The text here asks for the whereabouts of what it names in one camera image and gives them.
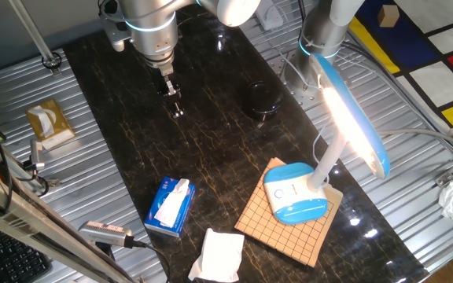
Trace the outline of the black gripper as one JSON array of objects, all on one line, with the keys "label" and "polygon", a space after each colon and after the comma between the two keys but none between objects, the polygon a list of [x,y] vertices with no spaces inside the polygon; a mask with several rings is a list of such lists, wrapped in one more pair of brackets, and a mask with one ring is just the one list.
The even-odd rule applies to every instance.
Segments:
[{"label": "black gripper", "polygon": [[152,69],[153,83],[157,92],[163,96],[166,106],[172,112],[172,117],[177,119],[184,114],[182,107],[179,104],[180,88],[175,81],[174,73],[163,75],[159,68]]}]

